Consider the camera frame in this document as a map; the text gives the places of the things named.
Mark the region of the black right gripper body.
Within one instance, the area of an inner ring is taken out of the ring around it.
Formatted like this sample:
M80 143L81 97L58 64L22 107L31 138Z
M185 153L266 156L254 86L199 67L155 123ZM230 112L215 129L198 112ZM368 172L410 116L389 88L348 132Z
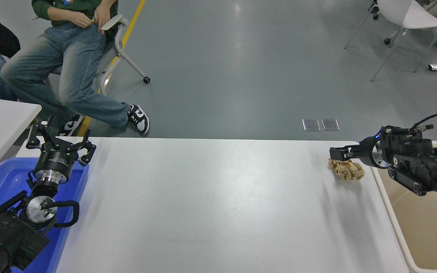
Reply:
M377 138L375 136L369 136L359 142L360 161L368 166L378 167L373 157L373 150L377 144Z

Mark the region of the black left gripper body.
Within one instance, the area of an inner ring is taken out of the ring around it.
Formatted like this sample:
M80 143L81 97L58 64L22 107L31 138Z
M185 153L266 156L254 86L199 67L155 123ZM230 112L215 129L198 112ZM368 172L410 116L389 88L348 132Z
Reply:
M69 179L75 158L66 152L42 150L34 169L36 179Z

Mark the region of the seated person's right hand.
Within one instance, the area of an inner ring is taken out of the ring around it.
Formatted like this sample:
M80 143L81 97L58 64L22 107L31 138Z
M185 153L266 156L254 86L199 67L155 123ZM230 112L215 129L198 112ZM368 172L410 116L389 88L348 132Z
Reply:
M82 28L88 28L94 23L92 19L81 12L72 12L70 21Z

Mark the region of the seated person's left hand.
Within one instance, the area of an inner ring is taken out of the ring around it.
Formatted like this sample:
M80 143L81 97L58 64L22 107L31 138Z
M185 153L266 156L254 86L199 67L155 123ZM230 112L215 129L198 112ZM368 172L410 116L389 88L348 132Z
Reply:
M98 26L100 34L104 35L105 31L102 30L102 26L110 20L110 9L112 4L102 1L95 10L94 19Z

